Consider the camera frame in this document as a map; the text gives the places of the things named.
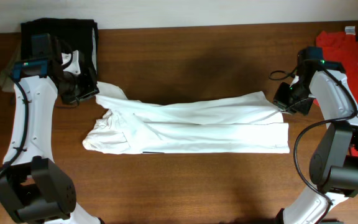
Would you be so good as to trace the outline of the white t-shirt with robot print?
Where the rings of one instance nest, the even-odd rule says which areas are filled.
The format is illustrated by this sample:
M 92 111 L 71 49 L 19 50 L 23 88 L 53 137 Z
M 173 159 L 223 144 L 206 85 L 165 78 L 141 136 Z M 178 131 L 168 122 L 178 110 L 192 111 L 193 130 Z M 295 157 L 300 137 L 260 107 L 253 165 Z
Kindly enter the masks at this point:
M 286 154 L 288 123 L 257 91 L 232 98 L 158 105 L 130 100 L 99 82 L 96 103 L 106 109 L 83 140 L 105 154 Z

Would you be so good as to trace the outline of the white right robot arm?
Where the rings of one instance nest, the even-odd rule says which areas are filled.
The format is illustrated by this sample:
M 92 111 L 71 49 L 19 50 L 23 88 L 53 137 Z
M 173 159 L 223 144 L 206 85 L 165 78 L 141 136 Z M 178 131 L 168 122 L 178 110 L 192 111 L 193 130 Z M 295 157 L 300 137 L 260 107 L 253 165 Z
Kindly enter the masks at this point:
M 340 62 L 325 60 L 320 47 L 298 52 L 297 65 L 285 77 L 273 98 L 284 113 L 307 115 L 314 101 L 323 120 L 300 132 L 293 147 L 295 169 L 306 187 L 287 208 L 279 211 L 274 223 L 323 223 L 339 203 L 358 195 L 358 104 L 347 84 Z M 298 145 L 311 129 L 325 125 L 327 130 L 313 153 L 307 179 L 298 163 Z

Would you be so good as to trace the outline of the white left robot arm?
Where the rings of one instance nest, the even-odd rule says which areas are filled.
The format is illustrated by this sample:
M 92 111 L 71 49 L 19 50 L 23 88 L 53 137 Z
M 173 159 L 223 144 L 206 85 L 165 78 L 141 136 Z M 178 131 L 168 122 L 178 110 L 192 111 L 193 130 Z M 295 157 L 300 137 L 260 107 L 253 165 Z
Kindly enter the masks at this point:
M 72 179 L 54 163 L 52 116 L 98 94 L 94 67 L 48 33 L 32 35 L 31 54 L 10 74 L 16 110 L 9 149 L 0 167 L 0 203 L 15 223 L 102 223 L 76 199 Z

